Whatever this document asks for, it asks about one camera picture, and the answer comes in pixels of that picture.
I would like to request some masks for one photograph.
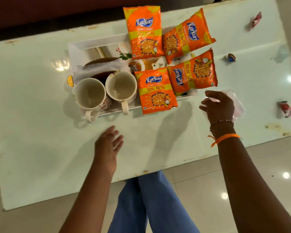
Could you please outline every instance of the leg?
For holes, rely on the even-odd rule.
[[[199,233],[161,171],[139,176],[138,181],[153,233]]]
[[[145,233],[147,222],[138,179],[129,179],[119,195],[108,233]]]

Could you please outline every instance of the white table top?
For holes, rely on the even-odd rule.
[[[200,7],[162,14],[162,27],[188,19]],[[276,102],[291,105],[291,56],[275,0],[236,0],[204,7],[218,87],[233,89],[247,109],[236,121],[245,146],[291,135],[291,117],[276,117]],[[254,29],[244,27],[262,11]],[[67,43],[127,32],[124,20],[0,42],[0,188],[4,209],[78,192],[93,160],[94,142],[108,126],[124,135],[113,182],[217,154],[198,95],[170,111],[143,116],[141,109],[82,121],[71,90]],[[208,50],[199,49],[196,55]],[[234,53],[237,62],[221,60]]]

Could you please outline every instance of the hand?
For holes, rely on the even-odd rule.
[[[231,98],[229,98],[223,92],[216,91],[205,91],[207,97],[215,98],[220,102],[213,102],[209,98],[206,98],[202,101],[203,105],[199,108],[207,113],[210,124],[217,123],[221,120],[233,120],[234,114],[234,103]]]
[[[116,156],[123,146],[123,135],[118,138],[118,130],[114,130],[115,126],[109,127],[100,135],[95,142],[95,157],[93,165],[98,168],[103,168],[113,176],[116,170]]]

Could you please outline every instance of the kurkure logo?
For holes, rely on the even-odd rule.
[[[183,83],[183,79],[182,79],[182,70],[181,69],[174,69],[175,71],[175,74],[176,74],[176,81],[177,81],[177,85],[178,86],[183,86],[184,83]]]
[[[147,83],[159,83],[162,81],[162,75],[159,77],[151,76],[146,78],[146,84]]]
[[[187,23],[187,31],[189,32],[190,39],[193,41],[199,40],[197,36],[197,30],[194,22]]]
[[[142,18],[142,19],[136,19],[136,27],[151,27],[153,24],[153,17],[150,19]]]

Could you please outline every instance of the kurkure packet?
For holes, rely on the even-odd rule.
[[[174,58],[214,42],[216,39],[210,36],[202,8],[191,18],[163,35],[163,49],[168,64]]]
[[[161,8],[124,7],[133,59],[160,57],[163,53]]]
[[[135,72],[143,114],[178,107],[167,68]]]
[[[176,66],[169,66],[168,70],[176,96],[190,89],[202,89],[218,85],[211,48],[189,61]]]

